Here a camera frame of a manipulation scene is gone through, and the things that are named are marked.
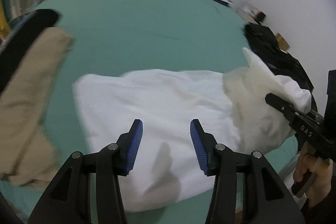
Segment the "right hand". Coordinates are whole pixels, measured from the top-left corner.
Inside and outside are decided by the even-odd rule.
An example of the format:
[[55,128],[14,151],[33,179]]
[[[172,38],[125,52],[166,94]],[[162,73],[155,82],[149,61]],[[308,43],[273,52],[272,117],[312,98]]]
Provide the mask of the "right hand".
[[313,147],[306,141],[293,174],[294,182],[301,182],[307,171],[315,174],[312,184],[305,191],[309,207],[314,207],[327,197],[331,191],[331,178],[333,176],[333,161],[331,159],[322,160],[313,154]]

